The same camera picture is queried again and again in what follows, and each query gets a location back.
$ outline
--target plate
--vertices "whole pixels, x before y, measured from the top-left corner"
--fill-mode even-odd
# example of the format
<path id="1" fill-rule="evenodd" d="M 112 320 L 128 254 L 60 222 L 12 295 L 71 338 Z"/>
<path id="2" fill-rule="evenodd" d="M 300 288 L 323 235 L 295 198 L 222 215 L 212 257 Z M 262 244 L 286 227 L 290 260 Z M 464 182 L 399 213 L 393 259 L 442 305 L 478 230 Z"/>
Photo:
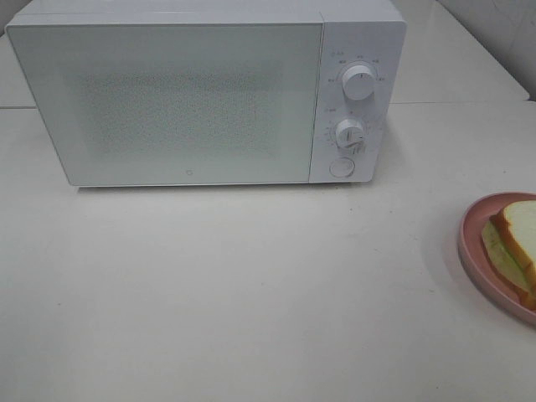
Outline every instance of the plate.
<path id="1" fill-rule="evenodd" d="M 503 282 L 482 243 L 481 232 L 490 216 L 516 201 L 536 199 L 531 193 L 498 193 L 481 198 L 471 205 L 460 224 L 458 252 L 461 263 L 477 288 L 498 306 L 517 318 L 536 325 L 536 312 L 519 304 L 518 294 Z"/>

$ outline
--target microwave door window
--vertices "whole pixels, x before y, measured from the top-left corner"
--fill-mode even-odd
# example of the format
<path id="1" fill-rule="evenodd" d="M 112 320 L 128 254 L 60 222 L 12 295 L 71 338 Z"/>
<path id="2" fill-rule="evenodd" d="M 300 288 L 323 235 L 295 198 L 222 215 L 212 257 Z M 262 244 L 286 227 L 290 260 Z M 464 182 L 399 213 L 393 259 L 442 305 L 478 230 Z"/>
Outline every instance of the microwave door window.
<path id="1" fill-rule="evenodd" d="M 17 28 L 76 185 L 306 182 L 322 26 Z"/>

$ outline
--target sandwich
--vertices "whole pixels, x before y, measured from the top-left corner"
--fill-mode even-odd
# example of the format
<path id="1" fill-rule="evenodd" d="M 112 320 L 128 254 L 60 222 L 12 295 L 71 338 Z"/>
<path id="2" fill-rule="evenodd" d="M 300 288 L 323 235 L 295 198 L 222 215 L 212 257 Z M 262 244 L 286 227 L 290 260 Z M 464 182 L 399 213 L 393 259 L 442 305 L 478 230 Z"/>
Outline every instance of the sandwich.
<path id="1" fill-rule="evenodd" d="M 482 242 L 498 277 L 536 311 L 536 201 L 518 201 L 484 225 Z"/>

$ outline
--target white table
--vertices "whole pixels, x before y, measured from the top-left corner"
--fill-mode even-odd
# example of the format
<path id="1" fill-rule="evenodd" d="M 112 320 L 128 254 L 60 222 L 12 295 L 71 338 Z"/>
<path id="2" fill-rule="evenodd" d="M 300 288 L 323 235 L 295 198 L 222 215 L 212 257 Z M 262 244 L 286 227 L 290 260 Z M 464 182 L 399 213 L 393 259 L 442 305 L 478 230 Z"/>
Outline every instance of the white table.
<path id="1" fill-rule="evenodd" d="M 408 22 L 392 102 L 525 101 L 528 93 L 435 0 L 394 0 Z M 6 36 L 0 107 L 33 106 Z"/>
<path id="2" fill-rule="evenodd" d="M 456 230 L 535 190 L 536 105 L 388 123 L 364 185 L 79 191 L 37 111 L 0 111 L 0 400 L 533 400 L 535 330 Z"/>

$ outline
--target white knob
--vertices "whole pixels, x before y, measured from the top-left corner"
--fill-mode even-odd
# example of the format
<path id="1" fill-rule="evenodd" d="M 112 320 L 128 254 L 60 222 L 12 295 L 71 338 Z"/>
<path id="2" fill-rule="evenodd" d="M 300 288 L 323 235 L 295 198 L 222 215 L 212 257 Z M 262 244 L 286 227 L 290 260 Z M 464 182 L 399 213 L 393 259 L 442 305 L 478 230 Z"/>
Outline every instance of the white knob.
<path id="1" fill-rule="evenodd" d="M 361 121 L 343 120 L 335 127 L 335 141 L 340 148 L 350 149 L 363 143 L 364 128 Z"/>
<path id="2" fill-rule="evenodd" d="M 343 74 L 344 95 L 352 101 L 360 101 L 374 92 L 376 72 L 366 64 L 357 64 Z"/>

